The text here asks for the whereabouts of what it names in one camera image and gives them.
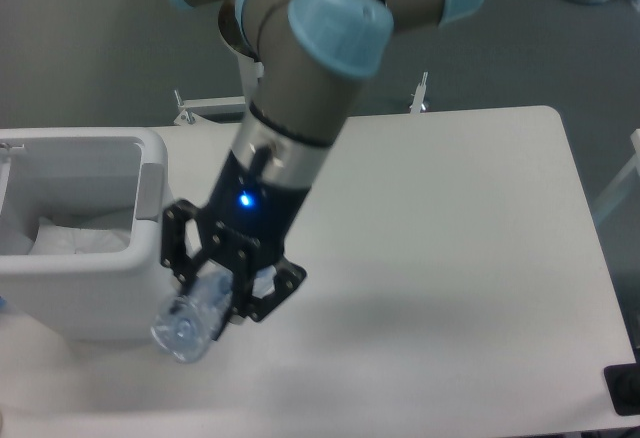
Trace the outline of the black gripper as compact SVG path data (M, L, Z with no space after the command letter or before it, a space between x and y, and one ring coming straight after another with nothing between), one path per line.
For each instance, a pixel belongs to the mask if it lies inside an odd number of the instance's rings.
M306 279L306 270L284 257L285 238L308 194L266 180L270 150L259 150L247 166L229 154L208 203L174 201L162 213L160 263L191 296L198 272L210 259L233 274L230 321L264 321ZM187 250L193 222L200 248Z

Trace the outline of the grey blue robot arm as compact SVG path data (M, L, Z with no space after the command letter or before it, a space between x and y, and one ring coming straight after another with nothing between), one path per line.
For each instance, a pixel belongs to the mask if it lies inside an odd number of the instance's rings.
M286 235L391 36L467 17L484 0L232 1L264 73L208 202L165 210L161 262L180 285L171 314L192 302L199 272L214 263L232 275L222 319L260 321L305 279L285 258Z

